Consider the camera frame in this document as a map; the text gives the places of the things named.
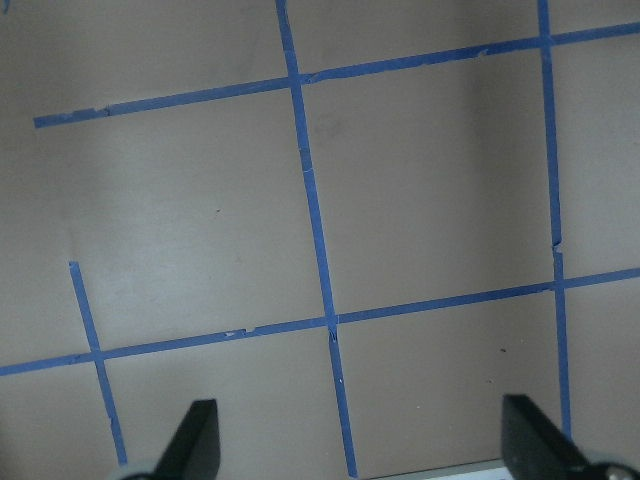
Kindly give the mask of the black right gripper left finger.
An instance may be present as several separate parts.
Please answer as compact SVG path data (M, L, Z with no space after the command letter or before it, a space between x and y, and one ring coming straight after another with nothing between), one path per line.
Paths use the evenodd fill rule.
M217 402L196 400L152 471L152 478L214 480L220 465Z

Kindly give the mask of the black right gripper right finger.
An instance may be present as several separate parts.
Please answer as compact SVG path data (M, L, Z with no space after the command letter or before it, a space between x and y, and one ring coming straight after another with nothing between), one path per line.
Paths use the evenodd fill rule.
M526 395L503 396L501 456L513 479L600 478L600 468Z

